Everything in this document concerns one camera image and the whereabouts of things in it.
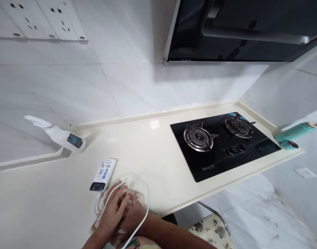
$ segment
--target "white spray bottle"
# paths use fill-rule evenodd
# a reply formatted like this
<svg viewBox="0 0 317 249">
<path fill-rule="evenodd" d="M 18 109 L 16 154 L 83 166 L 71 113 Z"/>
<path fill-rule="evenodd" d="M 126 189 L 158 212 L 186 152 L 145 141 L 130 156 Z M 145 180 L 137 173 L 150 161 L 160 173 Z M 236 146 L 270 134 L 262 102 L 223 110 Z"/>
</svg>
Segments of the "white spray bottle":
<svg viewBox="0 0 317 249">
<path fill-rule="evenodd" d="M 75 153 L 81 153 L 86 147 L 86 140 L 69 131 L 64 131 L 58 126 L 53 126 L 50 122 L 30 115 L 24 116 L 33 125 L 41 127 L 51 139 L 60 146 Z"/>
</svg>

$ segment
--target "teal thermos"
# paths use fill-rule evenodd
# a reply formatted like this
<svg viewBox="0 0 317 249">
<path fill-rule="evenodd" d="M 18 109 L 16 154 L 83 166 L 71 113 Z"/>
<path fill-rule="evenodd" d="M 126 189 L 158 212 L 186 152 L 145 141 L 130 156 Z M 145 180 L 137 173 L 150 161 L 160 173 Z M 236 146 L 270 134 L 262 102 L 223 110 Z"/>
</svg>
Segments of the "teal thermos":
<svg viewBox="0 0 317 249">
<path fill-rule="evenodd" d="M 277 135 L 275 135 L 275 139 L 277 142 L 284 142 L 288 140 L 294 140 L 304 134 L 307 134 L 311 131 L 314 131 L 316 126 L 312 125 L 309 122 L 300 123 L 286 131 L 283 131 Z"/>
</svg>

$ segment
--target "hand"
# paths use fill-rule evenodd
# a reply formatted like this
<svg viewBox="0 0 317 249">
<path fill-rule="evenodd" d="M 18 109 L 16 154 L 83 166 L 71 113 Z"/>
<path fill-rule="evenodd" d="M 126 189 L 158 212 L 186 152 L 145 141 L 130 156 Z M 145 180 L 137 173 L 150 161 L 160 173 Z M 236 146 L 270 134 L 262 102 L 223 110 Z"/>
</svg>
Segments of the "hand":
<svg viewBox="0 0 317 249">
<path fill-rule="evenodd" d="M 110 239 L 110 243 L 113 246 L 124 243 L 135 231 L 146 214 L 146 210 L 134 199 L 132 194 L 127 194 L 125 198 L 128 198 L 130 201 L 117 228 L 117 233 Z"/>
<path fill-rule="evenodd" d="M 112 190 L 121 184 L 121 181 L 115 183 L 107 192 L 107 195 L 104 199 L 104 205 L 107 202 L 108 196 L 112 192 Z M 118 199 L 121 195 L 121 193 L 127 188 L 126 186 L 120 187 L 119 189 L 116 189 L 110 196 L 108 204 L 106 206 L 106 209 L 103 212 L 103 215 L 100 220 L 100 224 L 95 231 L 95 234 L 99 238 L 108 239 L 113 232 L 115 231 L 118 223 L 120 222 L 120 219 L 122 218 L 123 212 L 125 210 L 125 207 L 127 205 L 127 202 L 129 200 L 129 197 L 126 196 L 123 201 L 121 202 L 120 206 L 118 205 Z"/>
</svg>

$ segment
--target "wall outlet plate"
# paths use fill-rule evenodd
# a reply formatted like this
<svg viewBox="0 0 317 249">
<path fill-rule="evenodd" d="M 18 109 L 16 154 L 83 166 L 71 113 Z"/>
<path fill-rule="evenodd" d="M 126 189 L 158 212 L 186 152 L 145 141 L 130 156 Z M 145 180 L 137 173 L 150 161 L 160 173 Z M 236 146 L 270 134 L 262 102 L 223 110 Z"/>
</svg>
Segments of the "wall outlet plate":
<svg viewBox="0 0 317 249">
<path fill-rule="evenodd" d="M 314 173 L 312 173 L 308 168 L 300 168 L 295 169 L 295 171 L 304 178 L 315 178 L 317 177 Z"/>
<path fill-rule="evenodd" d="M 57 38 L 36 0 L 0 0 L 0 5 L 27 38 Z"/>
<path fill-rule="evenodd" d="M 70 0 L 37 0 L 61 40 L 87 40 Z"/>
<path fill-rule="evenodd" d="M 24 37 L 20 29 L 0 6 L 0 37 Z"/>
</svg>

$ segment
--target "person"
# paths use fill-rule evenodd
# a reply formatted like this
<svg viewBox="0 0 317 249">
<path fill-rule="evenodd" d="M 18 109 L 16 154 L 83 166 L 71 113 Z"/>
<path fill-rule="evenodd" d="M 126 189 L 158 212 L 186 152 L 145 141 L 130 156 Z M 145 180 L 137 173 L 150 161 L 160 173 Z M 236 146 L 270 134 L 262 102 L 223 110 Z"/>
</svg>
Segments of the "person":
<svg viewBox="0 0 317 249">
<path fill-rule="evenodd" d="M 111 191 L 120 184 L 121 181 L 113 185 Z M 127 188 L 123 186 L 115 190 L 109 198 L 105 211 L 103 212 L 97 230 L 89 237 L 82 249 L 102 249 L 112 237 L 121 243 L 125 243 L 137 226 L 143 220 L 146 210 L 128 194 L 120 202 L 122 192 Z M 122 234 L 115 234 L 116 230 L 124 231 Z M 160 217 L 149 213 L 142 226 L 126 247 L 127 249 L 216 249 L 205 240 L 191 234 L 172 223 L 164 221 Z"/>
</svg>

